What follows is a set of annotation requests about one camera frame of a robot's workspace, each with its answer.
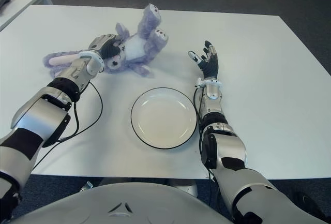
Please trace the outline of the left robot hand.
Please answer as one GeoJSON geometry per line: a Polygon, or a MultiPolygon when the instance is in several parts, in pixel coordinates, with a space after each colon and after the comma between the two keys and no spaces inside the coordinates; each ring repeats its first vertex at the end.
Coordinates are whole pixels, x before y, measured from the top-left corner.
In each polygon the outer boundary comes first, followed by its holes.
{"type": "Polygon", "coordinates": [[[97,52],[102,59],[112,58],[120,54],[122,43],[123,40],[118,35],[100,35],[90,43],[88,50],[97,52]]]}

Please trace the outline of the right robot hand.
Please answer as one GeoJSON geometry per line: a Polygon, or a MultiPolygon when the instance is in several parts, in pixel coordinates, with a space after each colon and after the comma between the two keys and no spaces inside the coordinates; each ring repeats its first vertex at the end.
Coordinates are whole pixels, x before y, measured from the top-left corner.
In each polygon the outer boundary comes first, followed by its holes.
{"type": "Polygon", "coordinates": [[[215,47],[205,41],[203,51],[205,55],[198,56],[193,51],[188,51],[188,56],[197,64],[202,71],[204,78],[218,78],[218,56],[215,47]]]}

